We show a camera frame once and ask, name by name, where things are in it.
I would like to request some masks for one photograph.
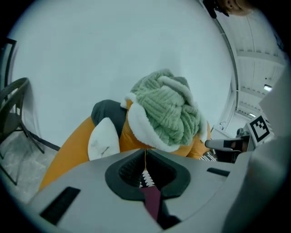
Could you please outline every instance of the green knitted hat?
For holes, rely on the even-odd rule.
[[[139,80],[126,99],[133,101],[128,112],[131,130],[139,141],[154,148],[175,151],[189,145],[198,132],[207,131],[187,80],[174,77],[168,69]]]

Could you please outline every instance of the white fur trim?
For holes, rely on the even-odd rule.
[[[120,107],[127,109],[127,100],[131,100],[133,103],[136,102],[136,94],[132,92],[127,93],[125,98],[121,101]]]
[[[168,146],[160,139],[146,117],[145,109],[137,102],[131,105],[127,119],[133,134],[140,142],[165,152],[179,149],[180,145]]]
[[[192,93],[187,86],[183,85],[182,83],[180,83],[176,80],[168,78],[166,76],[159,77],[158,81],[162,81],[164,84],[168,85],[173,90],[177,90],[177,91],[183,93],[186,100],[188,101],[189,105],[192,106],[193,108],[198,108],[198,104],[197,104],[197,102],[194,101]]]
[[[112,121],[106,117],[92,131],[88,144],[89,160],[120,153],[119,138]]]

